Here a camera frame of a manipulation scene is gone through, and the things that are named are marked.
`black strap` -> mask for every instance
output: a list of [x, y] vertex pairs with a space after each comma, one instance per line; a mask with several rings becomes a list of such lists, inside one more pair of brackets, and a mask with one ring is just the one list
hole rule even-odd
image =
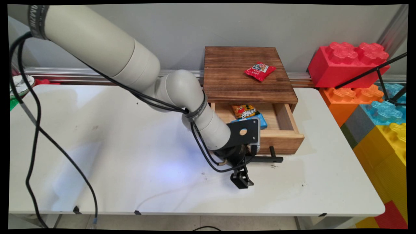
[[202, 114], [202, 112], [208, 105], [208, 97], [203, 90], [202, 93], [204, 93], [204, 100], [202, 101], [202, 104], [198, 107], [198, 109], [196, 109], [196, 111], [190, 112], [185, 115], [185, 118], [187, 118], [187, 120], [191, 123], [194, 122]]
[[29, 5], [27, 18], [32, 35], [36, 38], [47, 40], [45, 35], [45, 18], [48, 5]]

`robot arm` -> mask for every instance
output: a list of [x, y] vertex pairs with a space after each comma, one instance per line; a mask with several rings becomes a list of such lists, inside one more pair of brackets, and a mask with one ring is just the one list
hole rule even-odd
[[[152, 52], [86, 6], [7, 5], [7, 10], [10, 16], [28, 25], [34, 37], [53, 41], [124, 86], [179, 108], [186, 108], [189, 112], [207, 106], [199, 81], [192, 73], [177, 70], [159, 78], [160, 63]], [[185, 115], [182, 119], [189, 128]], [[195, 124], [207, 148], [220, 158], [227, 159], [233, 167], [244, 161], [248, 152], [248, 141], [259, 144], [260, 124], [256, 121], [254, 125], [258, 126], [254, 129], [258, 130], [257, 137], [240, 141], [236, 141], [240, 138], [235, 134], [236, 131], [232, 132], [209, 107], [198, 113]], [[252, 156], [257, 151], [258, 148], [254, 148]], [[235, 178], [233, 180], [232, 177], [231, 180], [239, 187], [238, 183], [241, 184], [242, 179], [238, 170], [234, 171]], [[241, 188], [246, 188], [252, 182], [247, 177], [243, 184]]]

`blue package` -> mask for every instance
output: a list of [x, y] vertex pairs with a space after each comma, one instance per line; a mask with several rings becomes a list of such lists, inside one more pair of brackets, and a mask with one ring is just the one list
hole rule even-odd
[[261, 113], [258, 114], [258, 115], [252, 116], [252, 117], [247, 117], [245, 119], [238, 119], [238, 120], [234, 120], [234, 121], [231, 121], [231, 122], [233, 123], [233, 122], [237, 122], [237, 121], [248, 120], [248, 119], [252, 119], [254, 117], [257, 117], [257, 118], [260, 119], [260, 130], [263, 130], [263, 129], [266, 129], [267, 128], [266, 120], [264, 119], [264, 117], [263, 117], [263, 115]]

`open drawer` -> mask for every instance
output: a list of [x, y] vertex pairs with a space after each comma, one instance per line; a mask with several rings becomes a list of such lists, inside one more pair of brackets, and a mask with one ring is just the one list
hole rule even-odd
[[[260, 131], [260, 151], [258, 154], [270, 154], [270, 146], [274, 147], [276, 154], [296, 153], [304, 136], [297, 129], [289, 105], [283, 103], [256, 103], [253, 105], [263, 115], [267, 123], [267, 128]], [[211, 103], [211, 108], [225, 123], [237, 119], [229, 103]]]

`yellow toy block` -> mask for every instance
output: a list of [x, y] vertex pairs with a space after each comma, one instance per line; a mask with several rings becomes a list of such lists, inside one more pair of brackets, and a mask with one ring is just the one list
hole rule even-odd
[[380, 228], [374, 217], [368, 217], [356, 223], [357, 228]]
[[373, 168], [395, 152], [406, 157], [406, 123], [375, 126], [359, 144]]
[[383, 133], [394, 151], [406, 160], [406, 123], [391, 123], [389, 126], [377, 126], [377, 128]]
[[374, 171], [407, 223], [406, 158], [402, 153], [390, 155]]
[[377, 191], [381, 201], [383, 204], [391, 201], [391, 197], [386, 192], [386, 189], [383, 187], [382, 183], [376, 176], [374, 169], [368, 163], [366, 158], [366, 152], [361, 148], [360, 143], [353, 149], [358, 161], [360, 162], [361, 166], [363, 167], [364, 171], [366, 172], [368, 178], [370, 179], [371, 183], [374, 186], [374, 189]]

